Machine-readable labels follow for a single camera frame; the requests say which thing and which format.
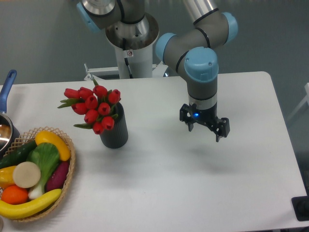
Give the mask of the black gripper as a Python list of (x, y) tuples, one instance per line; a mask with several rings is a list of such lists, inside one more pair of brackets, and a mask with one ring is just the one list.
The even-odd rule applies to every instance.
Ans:
[(198, 109), (195, 103), (183, 104), (179, 119), (188, 126), (189, 131), (193, 130), (194, 123), (210, 127), (210, 130), (215, 133), (216, 142), (226, 138), (230, 132), (229, 119), (217, 116), (217, 103), (208, 109)]

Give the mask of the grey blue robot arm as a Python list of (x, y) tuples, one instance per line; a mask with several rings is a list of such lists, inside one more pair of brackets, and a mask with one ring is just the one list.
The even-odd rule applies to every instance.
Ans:
[(142, 0), (81, 0), (77, 10), (91, 31), (105, 31), (121, 79), (151, 77), (153, 55), (174, 70), (186, 82), (189, 98), (180, 120), (189, 130), (196, 123), (206, 126), (219, 140), (230, 126), (228, 118), (217, 116), (219, 66), (214, 50), (236, 37), (238, 24), (212, 0), (186, 0), (184, 5), (194, 28), (183, 36), (159, 35), (158, 23)]

